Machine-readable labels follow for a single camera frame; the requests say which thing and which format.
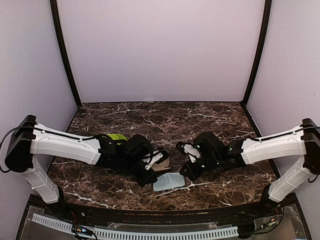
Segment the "black corner frame post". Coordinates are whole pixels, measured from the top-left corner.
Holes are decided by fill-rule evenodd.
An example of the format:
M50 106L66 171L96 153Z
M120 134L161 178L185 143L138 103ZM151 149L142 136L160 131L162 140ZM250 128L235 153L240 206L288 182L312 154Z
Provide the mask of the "black corner frame post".
M249 100L250 100L250 97L251 97L251 94L252 94L252 91L254 88L255 80L256 80L256 77L258 74L260 62L262 59L266 36L267 36L267 31L268 31L268 26L269 26L269 21L270 21L272 2L273 2L272 0L265 0L264 1L263 15L262 15L262 20L261 20L261 26L260 26L256 51L255 51L248 83L247 83L247 86L246 86L246 89L244 92L243 99L241 101L242 105L245 108L247 107L247 105L249 103Z
M77 86L76 86L76 81L73 76L71 64L69 61L69 56L67 53L67 48L66 48L66 44L65 44L65 40L64 40L64 34L63 34L63 29L62 29L60 14L59 14L58 1L57 0L50 0L49 3L50 3L52 20L53 20L53 24L54 24L55 35L56 35L56 39L57 39L64 71L65 71L65 74L67 77L67 81L68 81L74 102L75 102L77 108L79 108L82 105L82 101L81 101L80 94L79 94Z

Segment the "black corner frame post left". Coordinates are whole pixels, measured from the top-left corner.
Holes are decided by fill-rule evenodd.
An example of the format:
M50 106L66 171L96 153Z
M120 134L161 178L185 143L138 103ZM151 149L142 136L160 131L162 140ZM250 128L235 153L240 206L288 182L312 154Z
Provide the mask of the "black corner frame post left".
M53 24L54 24L55 35L56 35L56 39L57 39L64 71L65 71L65 74L67 77L67 81L68 81L74 102L75 102L77 108L79 108L82 105L82 101L81 101L80 94L79 94L77 86L76 86L76 81L73 76L71 64L69 61L69 56L67 53L67 48L66 48L66 44L65 44L65 40L64 40L64 34L63 34L63 29L62 29L60 14L59 14L58 1L57 0L50 0L49 3L50 3L52 20L53 20Z

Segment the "black corner frame post right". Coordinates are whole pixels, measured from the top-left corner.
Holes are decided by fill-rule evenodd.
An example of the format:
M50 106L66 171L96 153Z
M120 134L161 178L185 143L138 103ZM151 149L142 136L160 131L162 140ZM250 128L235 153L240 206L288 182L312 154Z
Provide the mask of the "black corner frame post right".
M252 94L252 91L254 88L255 80L256 80L256 77L258 74L260 62L262 59L266 36L267 36L267 31L268 31L268 26L269 26L269 21L270 21L272 2L273 2L272 0L265 0L264 1L263 15L262 15L262 20L261 20L261 26L260 26L256 51L255 51L248 83L247 83L247 86L246 86L246 89L244 92L243 99L241 101L242 105L245 108L247 107L247 105L249 103L249 100L250 100L250 97L251 97L251 94Z

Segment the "green bowl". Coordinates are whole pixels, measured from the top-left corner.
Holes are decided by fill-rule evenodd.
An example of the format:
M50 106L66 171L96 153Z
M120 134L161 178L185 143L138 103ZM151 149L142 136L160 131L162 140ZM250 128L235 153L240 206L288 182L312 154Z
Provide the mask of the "green bowl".
M120 145L128 140L128 138L126 136L124 136L122 134L118 134L118 133L109 133L109 134L107 134L107 136L110 137L118 145Z

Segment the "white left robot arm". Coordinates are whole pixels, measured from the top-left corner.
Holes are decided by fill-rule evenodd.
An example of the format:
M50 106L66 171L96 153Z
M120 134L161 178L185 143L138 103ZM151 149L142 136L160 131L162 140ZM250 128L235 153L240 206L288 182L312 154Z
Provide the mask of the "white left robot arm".
M60 218L67 218L71 208L63 201L63 191L39 164L37 155L67 158L125 172L134 176L141 187L158 180L152 166L168 158L163 148L154 149L140 134L131 138L117 133L81 136L46 127L38 123L34 115L27 115L6 136L10 136L4 159L6 172L23 175Z

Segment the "black quilted glasses case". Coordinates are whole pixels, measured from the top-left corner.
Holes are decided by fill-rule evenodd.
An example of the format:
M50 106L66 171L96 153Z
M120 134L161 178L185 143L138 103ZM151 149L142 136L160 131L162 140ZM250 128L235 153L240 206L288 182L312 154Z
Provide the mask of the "black quilted glasses case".
M163 156L151 166L151 169L155 172L163 172L171 169L171 167L169 167L170 159L168 153L164 152L162 155Z

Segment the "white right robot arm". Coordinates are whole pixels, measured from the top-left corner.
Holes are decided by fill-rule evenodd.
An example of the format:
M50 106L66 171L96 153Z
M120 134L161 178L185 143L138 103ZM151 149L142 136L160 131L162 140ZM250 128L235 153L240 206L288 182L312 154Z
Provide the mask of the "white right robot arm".
M320 174L320 128L305 118L301 125L264 137L249 137L225 145L210 131L203 132L193 142L178 142L177 150L189 157L181 175L190 181L205 172L222 172L260 161L298 156L297 161L267 188L267 197L255 205L255 213L266 217L288 194L313 176Z

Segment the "blue cleaning cloth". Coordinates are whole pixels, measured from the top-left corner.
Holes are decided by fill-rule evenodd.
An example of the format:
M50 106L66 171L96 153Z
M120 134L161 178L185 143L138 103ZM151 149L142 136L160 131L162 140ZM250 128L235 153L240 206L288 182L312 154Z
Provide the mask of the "blue cleaning cloth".
M153 184L153 190L155 192L160 192L183 187L184 185L185 178L183 175L179 172L168 172L157 178L157 181Z

